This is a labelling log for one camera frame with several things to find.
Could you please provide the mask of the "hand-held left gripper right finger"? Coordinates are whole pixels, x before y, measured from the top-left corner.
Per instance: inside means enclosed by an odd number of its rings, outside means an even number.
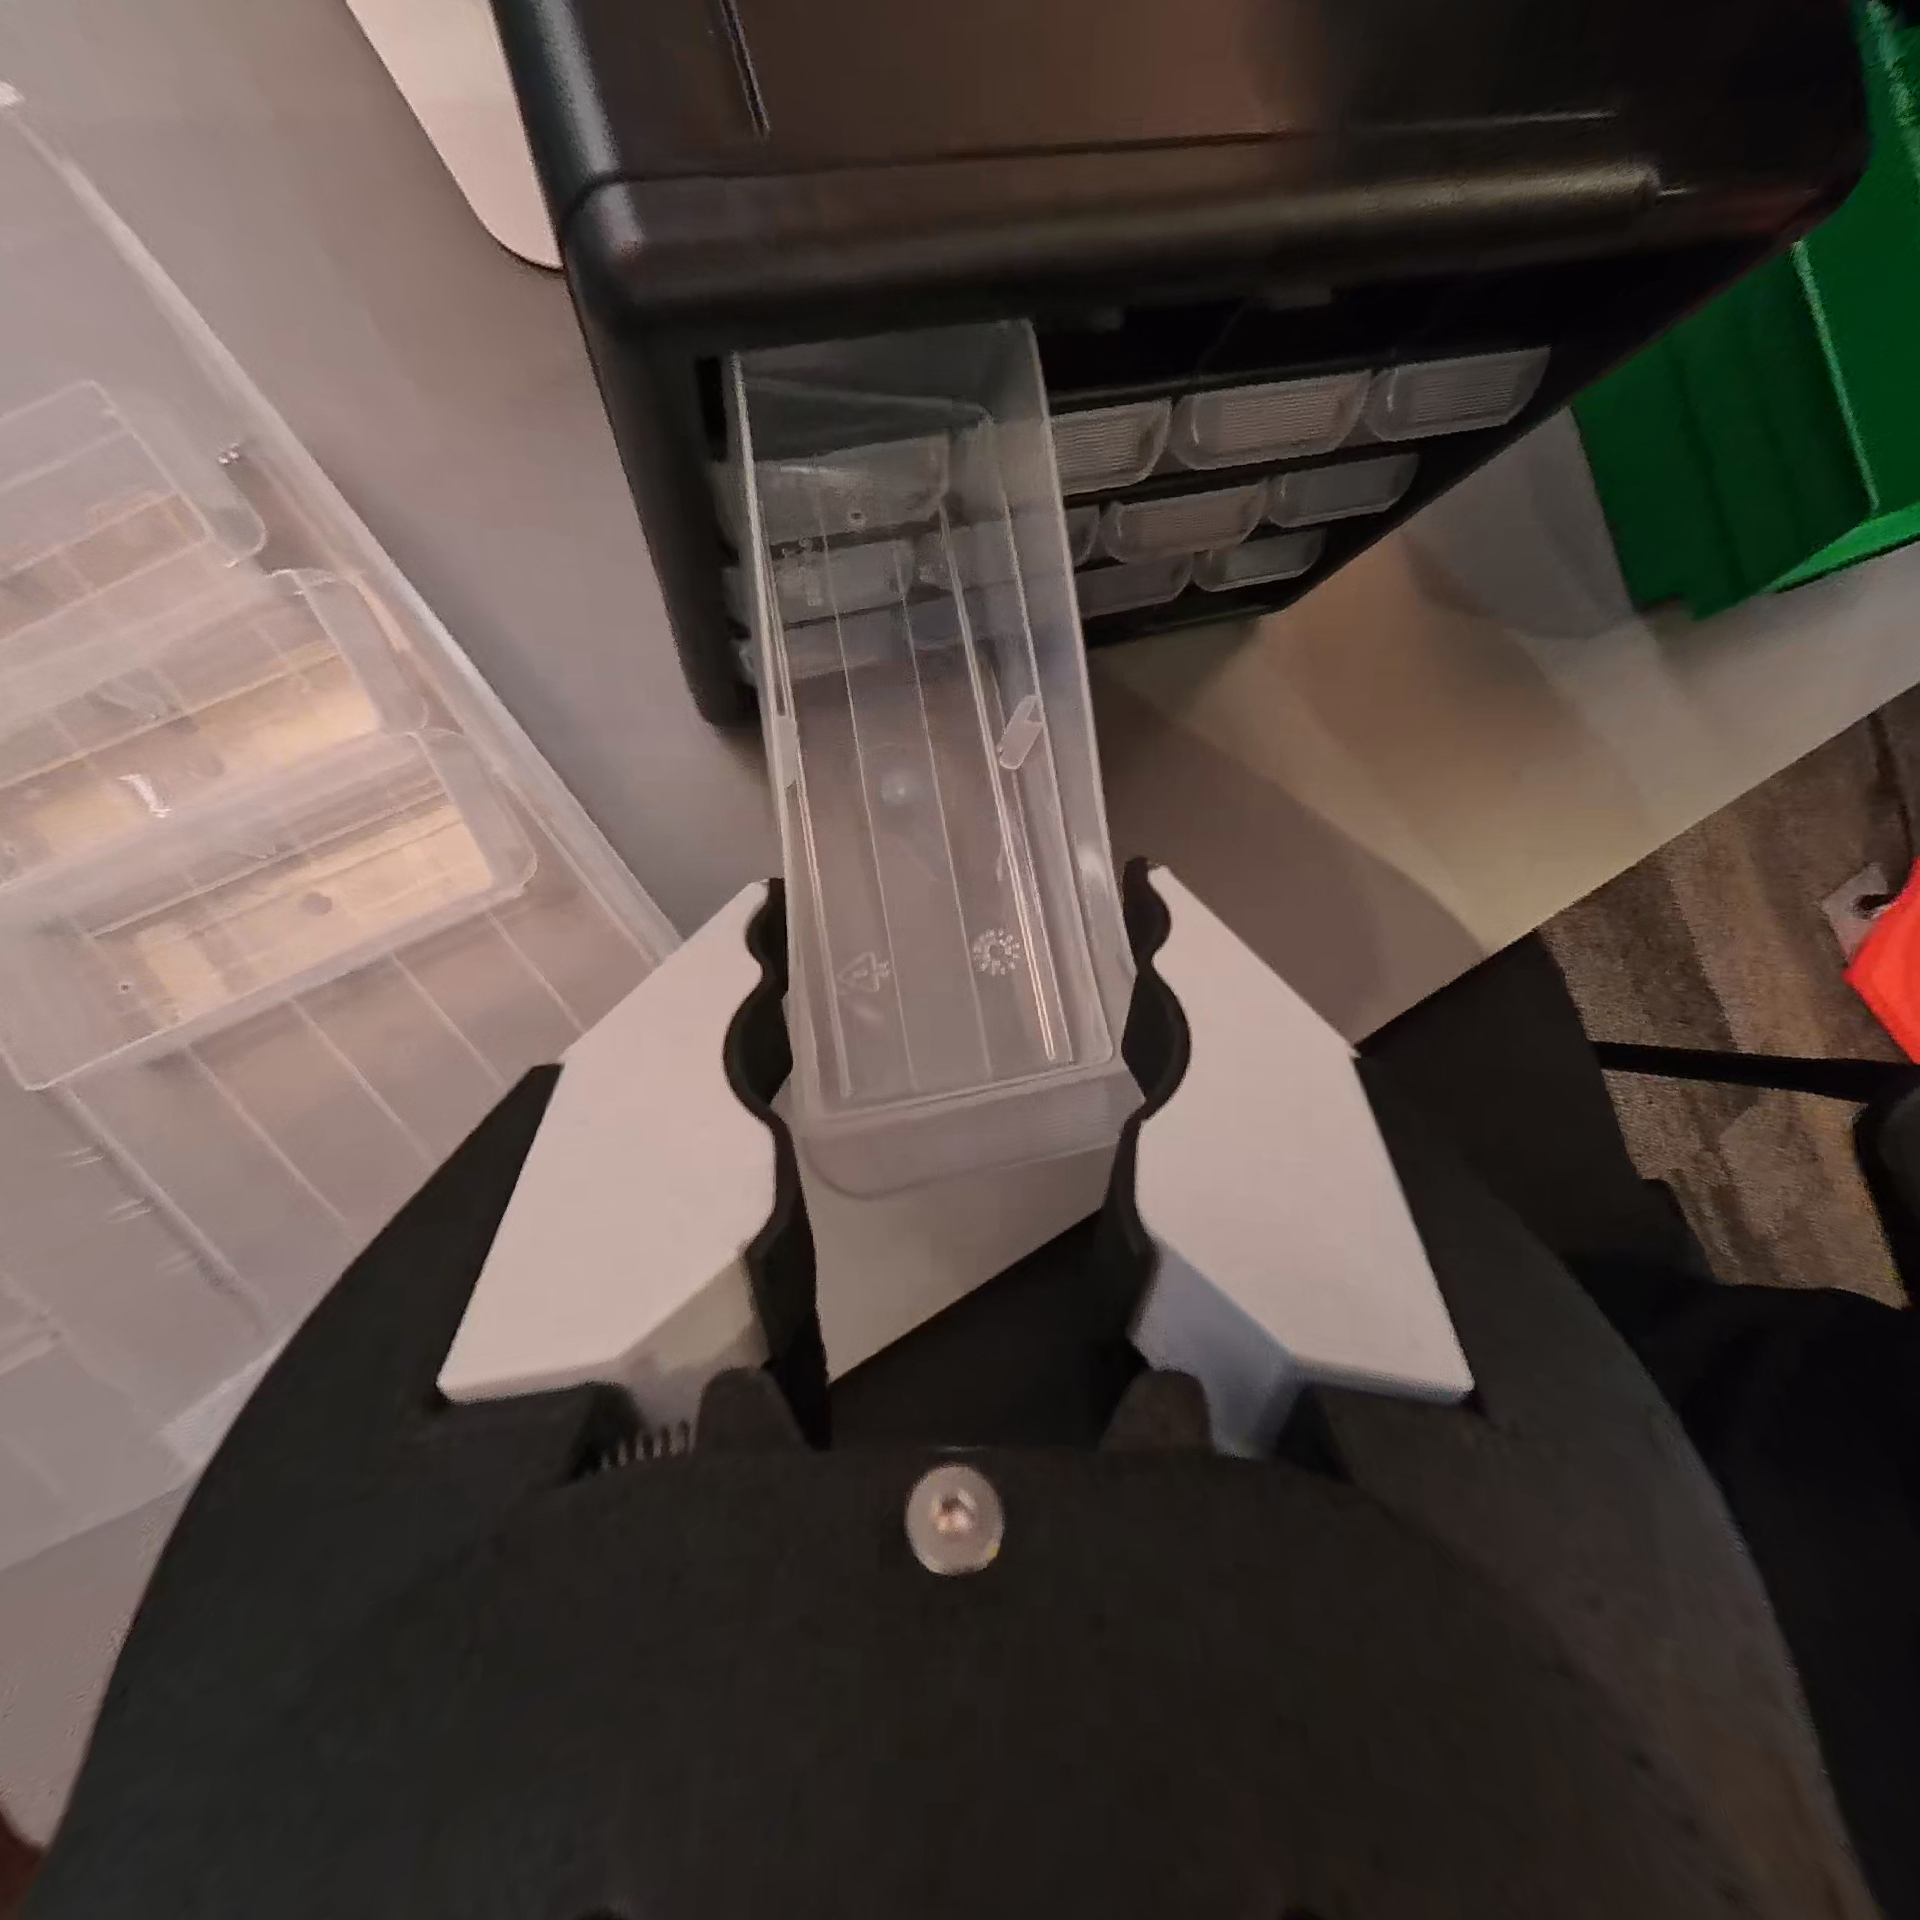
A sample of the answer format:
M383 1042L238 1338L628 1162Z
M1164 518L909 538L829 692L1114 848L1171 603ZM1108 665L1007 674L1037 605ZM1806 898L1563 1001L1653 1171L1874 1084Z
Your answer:
M1460 1406L1472 1366L1354 1046L1171 866L1134 859L1114 1166L1136 1354L1187 1376L1228 1454L1306 1390Z

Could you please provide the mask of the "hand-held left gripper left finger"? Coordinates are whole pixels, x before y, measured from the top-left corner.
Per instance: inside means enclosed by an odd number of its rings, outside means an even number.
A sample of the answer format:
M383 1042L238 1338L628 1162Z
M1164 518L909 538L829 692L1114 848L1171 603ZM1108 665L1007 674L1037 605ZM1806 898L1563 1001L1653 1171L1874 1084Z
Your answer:
M818 1268L774 1109L784 888L728 901L576 1041L438 1371L448 1402L614 1385L692 1426L710 1378L760 1370L829 1432Z

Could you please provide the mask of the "large clear plastic bin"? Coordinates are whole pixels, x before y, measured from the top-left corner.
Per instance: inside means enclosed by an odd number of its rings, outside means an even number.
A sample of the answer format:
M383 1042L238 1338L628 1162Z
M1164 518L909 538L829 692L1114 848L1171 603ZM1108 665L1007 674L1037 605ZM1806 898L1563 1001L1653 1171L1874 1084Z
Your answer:
M523 1073L677 932L150 251L5 88L3 426L72 382L174 419L264 524L227 587L357 581L532 834L486 915L147 1064L3 1068L3 1555L189 1483L278 1345Z

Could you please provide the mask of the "row of clear cabinet drawers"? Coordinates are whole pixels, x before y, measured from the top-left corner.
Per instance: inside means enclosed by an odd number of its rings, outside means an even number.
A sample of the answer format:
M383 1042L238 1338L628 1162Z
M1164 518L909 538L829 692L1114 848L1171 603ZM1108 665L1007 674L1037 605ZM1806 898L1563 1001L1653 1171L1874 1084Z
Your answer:
M733 681L962 643L1050 661L1284 608L1483 464L1542 344L1076 376L1026 322L733 355L710 464Z

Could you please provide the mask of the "green plastic bin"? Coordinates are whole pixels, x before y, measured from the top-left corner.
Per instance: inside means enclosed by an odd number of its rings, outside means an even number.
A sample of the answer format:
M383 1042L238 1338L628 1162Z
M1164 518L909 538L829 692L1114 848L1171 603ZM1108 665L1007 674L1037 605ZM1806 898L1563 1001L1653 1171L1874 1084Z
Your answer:
M1639 611L1714 618L1916 547L1916 4L1858 4L1855 35L1854 195L1574 402Z

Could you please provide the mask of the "black drawer cabinet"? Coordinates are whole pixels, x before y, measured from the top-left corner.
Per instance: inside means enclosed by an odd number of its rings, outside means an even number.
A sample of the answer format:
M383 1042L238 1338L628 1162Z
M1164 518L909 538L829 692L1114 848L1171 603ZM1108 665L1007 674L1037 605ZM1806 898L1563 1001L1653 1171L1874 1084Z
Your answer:
M1095 612L1088 648L1266 618L1846 200L1854 4L490 8L702 720L733 353L1029 322L1051 414L1542 349L1301 581Z

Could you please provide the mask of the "person's dark clothing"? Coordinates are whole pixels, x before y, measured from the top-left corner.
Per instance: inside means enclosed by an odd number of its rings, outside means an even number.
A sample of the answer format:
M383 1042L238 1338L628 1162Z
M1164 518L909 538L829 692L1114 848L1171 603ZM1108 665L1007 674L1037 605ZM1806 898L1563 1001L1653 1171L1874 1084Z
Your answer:
M1916 1309L1716 1280L1629 1160L1538 934L1359 1051L1552 1251L1685 1428L1782 1628L1864 1884L1886 1916L1918 1916Z

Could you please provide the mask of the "red object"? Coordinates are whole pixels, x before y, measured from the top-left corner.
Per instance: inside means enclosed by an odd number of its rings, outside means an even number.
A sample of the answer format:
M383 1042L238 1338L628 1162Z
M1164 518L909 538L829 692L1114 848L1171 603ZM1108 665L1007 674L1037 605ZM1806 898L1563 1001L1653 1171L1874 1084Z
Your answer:
M1918 1064L1918 865L1888 898L1844 970L1844 981L1879 1028Z

